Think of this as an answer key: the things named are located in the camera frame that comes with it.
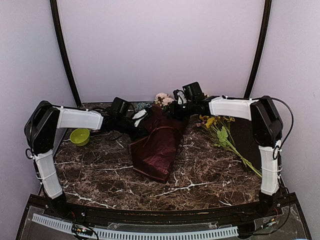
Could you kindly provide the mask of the pink fake rose bunch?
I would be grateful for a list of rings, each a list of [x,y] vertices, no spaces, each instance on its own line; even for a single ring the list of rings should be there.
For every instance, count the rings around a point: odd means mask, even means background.
[[[163,110],[166,110],[173,101],[174,99],[167,93],[161,92],[155,96],[155,104],[159,105]]]

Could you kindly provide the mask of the red wrapping paper sheet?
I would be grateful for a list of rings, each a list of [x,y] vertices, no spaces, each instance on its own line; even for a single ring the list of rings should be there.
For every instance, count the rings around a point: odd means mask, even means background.
[[[153,115],[140,122],[149,135],[129,145],[130,158],[134,171],[156,182],[166,183],[189,119],[172,118],[159,105],[153,105],[151,109]]]

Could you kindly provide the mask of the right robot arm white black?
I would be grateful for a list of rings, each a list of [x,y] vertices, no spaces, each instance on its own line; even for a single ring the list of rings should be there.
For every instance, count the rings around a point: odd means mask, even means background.
[[[261,158],[261,193],[273,196],[280,188],[282,171],[281,151],[286,141],[283,121],[274,104],[282,100],[270,96],[259,98],[234,98],[211,96],[197,102],[175,100],[169,104],[169,114],[176,119],[191,115],[234,117],[251,122],[252,134]]]

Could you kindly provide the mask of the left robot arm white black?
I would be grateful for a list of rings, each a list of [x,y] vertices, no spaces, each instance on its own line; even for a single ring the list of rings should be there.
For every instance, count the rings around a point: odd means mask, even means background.
[[[67,218],[70,206],[60,196],[64,194],[53,160],[53,148],[58,129],[88,129],[117,131],[127,134],[134,141],[148,135],[140,123],[150,114],[149,110],[135,111],[130,102],[115,98],[105,109],[78,109],[53,105],[41,101],[24,127],[28,149],[27,158],[34,164],[36,176],[44,192],[53,200],[51,210],[60,218]]]

